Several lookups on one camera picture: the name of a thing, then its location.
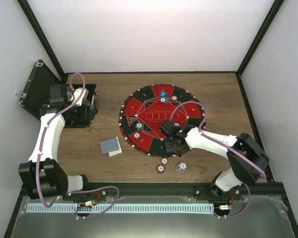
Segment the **green blue chip top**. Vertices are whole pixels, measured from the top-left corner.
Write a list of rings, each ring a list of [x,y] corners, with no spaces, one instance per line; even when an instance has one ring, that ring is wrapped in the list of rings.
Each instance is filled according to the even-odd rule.
[[[165,97],[161,97],[160,100],[159,100],[161,103],[168,103],[168,98],[165,98]]]

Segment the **green blue chip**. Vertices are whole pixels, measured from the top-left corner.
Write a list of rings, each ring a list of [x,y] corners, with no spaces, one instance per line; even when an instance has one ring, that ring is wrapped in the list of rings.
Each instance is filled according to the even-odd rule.
[[[142,129],[143,128],[143,124],[141,122],[136,124],[136,128],[137,129]]]
[[[168,98],[165,98],[165,97],[161,97],[160,100],[159,100],[161,103],[168,103]]]

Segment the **orange black chip stack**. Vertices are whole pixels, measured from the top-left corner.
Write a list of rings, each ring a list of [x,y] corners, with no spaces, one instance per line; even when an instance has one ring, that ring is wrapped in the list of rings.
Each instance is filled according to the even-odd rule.
[[[158,174],[163,174],[165,172],[165,167],[163,165],[159,165],[156,167],[156,171]]]

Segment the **blue small blind button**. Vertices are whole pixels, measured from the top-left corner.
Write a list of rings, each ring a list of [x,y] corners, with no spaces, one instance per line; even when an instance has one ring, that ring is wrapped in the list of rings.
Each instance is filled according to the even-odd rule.
[[[166,98],[166,97],[167,97],[167,92],[164,91],[164,90],[162,90],[162,91],[159,92],[159,96],[160,96],[161,98]]]

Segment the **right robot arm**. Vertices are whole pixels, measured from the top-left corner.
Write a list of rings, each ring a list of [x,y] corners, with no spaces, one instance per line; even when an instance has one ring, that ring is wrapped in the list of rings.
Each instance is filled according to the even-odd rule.
[[[167,152],[182,156],[189,149],[201,149],[229,161],[230,168],[220,172],[210,185],[211,195],[217,200],[223,199],[238,185],[254,185],[259,178],[266,178],[269,158],[247,133],[221,135],[190,124],[180,127],[168,119],[159,130],[165,135]]]

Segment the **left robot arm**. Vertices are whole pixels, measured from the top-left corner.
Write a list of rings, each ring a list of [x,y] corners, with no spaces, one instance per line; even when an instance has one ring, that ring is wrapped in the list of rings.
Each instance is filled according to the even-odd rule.
[[[95,84],[52,85],[39,110],[40,131],[27,163],[18,173],[31,199],[53,197],[74,192],[80,200],[91,196],[84,175],[68,176],[57,162],[58,147],[64,127],[89,127],[97,114]]]

